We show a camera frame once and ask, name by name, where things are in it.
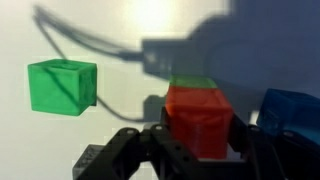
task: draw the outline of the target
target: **red cube face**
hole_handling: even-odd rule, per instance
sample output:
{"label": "red cube face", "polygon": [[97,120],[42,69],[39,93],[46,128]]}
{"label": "red cube face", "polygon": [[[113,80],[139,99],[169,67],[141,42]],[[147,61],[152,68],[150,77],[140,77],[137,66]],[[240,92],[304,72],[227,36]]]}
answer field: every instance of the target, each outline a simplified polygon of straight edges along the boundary
{"label": "red cube face", "polygon": [[219,89],[170,86],[166,109],[172,135],[198,158],[226,157],[233,110]]}

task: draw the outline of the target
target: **green cube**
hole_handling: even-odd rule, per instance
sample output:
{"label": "green cube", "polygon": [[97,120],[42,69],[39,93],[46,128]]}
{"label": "green cube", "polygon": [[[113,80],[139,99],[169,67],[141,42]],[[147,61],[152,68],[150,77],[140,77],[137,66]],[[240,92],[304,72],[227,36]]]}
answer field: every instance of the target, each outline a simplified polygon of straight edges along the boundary
{"label": "green cube", "polygon": [[28,65],[34,111],[79,116],[97,99],[97,65],[53,59]]}
{"label": "green cube", "polygon": [[217,88],[217,85],[210,78],[191,75],[171,75],[170,86],[188,88]]}

